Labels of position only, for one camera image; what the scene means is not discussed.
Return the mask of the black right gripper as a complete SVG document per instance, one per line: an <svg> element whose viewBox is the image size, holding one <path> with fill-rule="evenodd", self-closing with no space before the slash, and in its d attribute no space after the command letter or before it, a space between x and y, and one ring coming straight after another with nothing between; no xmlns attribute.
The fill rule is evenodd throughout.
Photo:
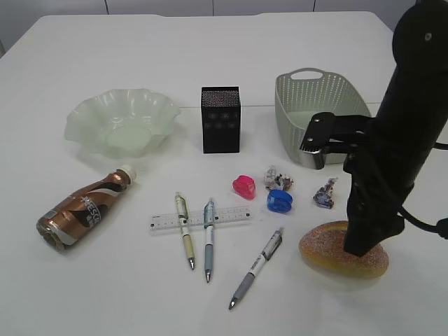
<svg viewBox="0 0 448 336"><path fill-rule="evenodd" d="M356 144L357 150L355 158L344 163L352 176L343 249L362 257L382 241L401 234L405 223L386 200L372 164L361 153L371 155L395 196L408 196L447 122L447 107L382 105L374 118L350 115L345 120L345 139Z"/></svg>

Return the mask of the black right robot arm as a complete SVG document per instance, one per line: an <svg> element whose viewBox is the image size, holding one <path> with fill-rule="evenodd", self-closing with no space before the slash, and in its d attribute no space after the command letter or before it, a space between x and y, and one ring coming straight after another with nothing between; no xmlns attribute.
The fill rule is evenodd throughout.
<svg viewBox="0 0 448 336"><path fill-rule="evenodd" d="M424 223L404 201L447 122L447 2L421 1L393 33L395 71L367 141L344 163L351 175L344 250L361 257L406 223L447 236L447 221Z"/></svg>

